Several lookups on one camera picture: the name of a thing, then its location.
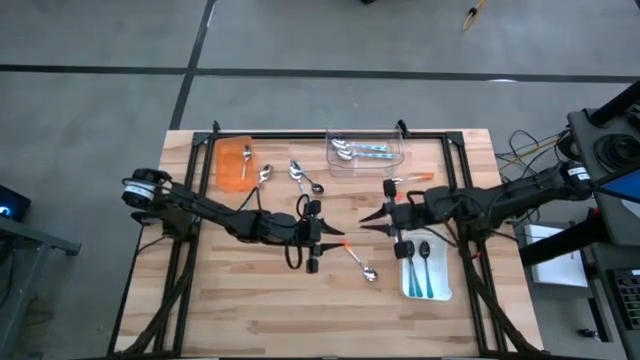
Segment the monitor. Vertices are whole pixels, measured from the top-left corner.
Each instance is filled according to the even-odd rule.
[[[640,203],[640,166],[605,177],[598,181],[596,191]]]

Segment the white tray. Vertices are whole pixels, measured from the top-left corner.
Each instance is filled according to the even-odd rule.
[[[446,229],[443,226],[432,226],[435,231],[441,234],[447,234]],[[447,301],[451,299],[453,293],[449,288],[449,275],[447,270],[447,246],[446,242],[442,241],[427,230],[408,231],[404,235],[404,240],[413,241],[416,252],[413,255],[413,265],[416,276],[418,278],[418,284],[422,290],[422,297],[410,296],[409,292],[409,276],[410,265],[409,259],[402,259],[400,262],[400,281],[402,283],[402,294],[411,299],[421,300],[435,300],[435,301]],[[433,297],[427,297],[427,278],[425,272],[424,259],[420,256],[419,249],[420,243],[423,241],[429,242],[431,247],[431,254],[427,258],[427,264],[429,266],[429,280],[431,281],[431,289],[433,290]]]

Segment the concrete floor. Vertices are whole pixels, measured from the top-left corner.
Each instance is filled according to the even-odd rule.
[[[186,67],[205,0],[0,3],[0,63]],[[640,11],[631,0],[493,0],[467,33],[470,1],[219,0],[200,66],[459,73],[637,75]],[[28,222],[83,243],[47,265],[20,350],[45,359],[106,352],[139,227],[120,179],[155,167],[182,76],[0,73],[0,183],[33,199]],[[182,129],[488,128],[496,151],[516,129],[543,137],[566,113],[599,106],[626,84],[196,77]],[[542,158],[540,169],[555,163]],[[552,203],[543,220],[584,217]],[[586,299],[533,299],[545,348],[620,359],[593,327]]]

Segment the wooden tabletop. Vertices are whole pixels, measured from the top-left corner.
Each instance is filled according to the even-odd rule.
[[[474,185],[487,188],[499,184],[489,132],[461,131]],[[178,182],[185,177],[192,134],[170,131],[165,140],[160,168]],[[304,269],[289,269],[282,248],[243,244],[218,225],[205,221],[183,356],[477,355],[467,287],[456,249],[448,249],[451,300],[404,297],[399,290],[400,269],[393,255],[392,239],[360,229],[358,224],[359,219],[380,208],[382,179],[332,177],[324,148],[324,140],[254,140],[257,168],[265,163],[275,168],[261,192],[262,206],[272,212],[295,214],[300,192],[288,175],[288,166],[290,159],[298,160],[314,181],[325,187],[324,196],[318,197],[325,220],[347,233],[354,251],[378,272],[378,281],[365,282],[357,264],[342,249],[325,253],[320,258],[320,272],[310,275]],[[454,150],[457,179],[461,182],[457,159]],[[200,178],[202,159],[199,161],[194,189]],[[246,194],[218,190],[215,166],[211,171],[207,196],[231,208],[238,207]],[[440,142],[406,141],[405,161],[396,175],[425,172],[433,172],[434,178],[401,185],[399,191],[447,184]],[[506,226],[501,231],[511,232]],[[160,226],[145,229],[141,246],[158,238],[160,232]],[[324,242],[338,240],[334,236],[323,237]],[[501,307],[528,341],[542,348],[517,245],[495,237],[487,247]],[[138,256],[116,350],[129,346],[158,309],[170,251],[171,241],[167,240]],[[495,349],[488,310],[484,304],[482,309],[489,344]],[[165,346],[171,345],[174,321],[175,316],[170,319]]]

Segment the plastic spoon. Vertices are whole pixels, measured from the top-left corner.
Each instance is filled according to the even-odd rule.
[[[422,289],[420,288],[420,282],[418,281],[418,275],[416,269],[413,266],[413,255],[416,253],[415,246],[409,246],[409,252],[407,259],[409,260],[409,296],[410,297],[422,297]]]
[[[431,288],[431,279],[429,279],[429,263],[427,263],[427,258],[431,254],[431,246],[429,246],[429,242],[423,241],[420,244],[418,252],[424,259],[424,271],[427,276],[427,298],[431,299],[433,298],[433,289]]]

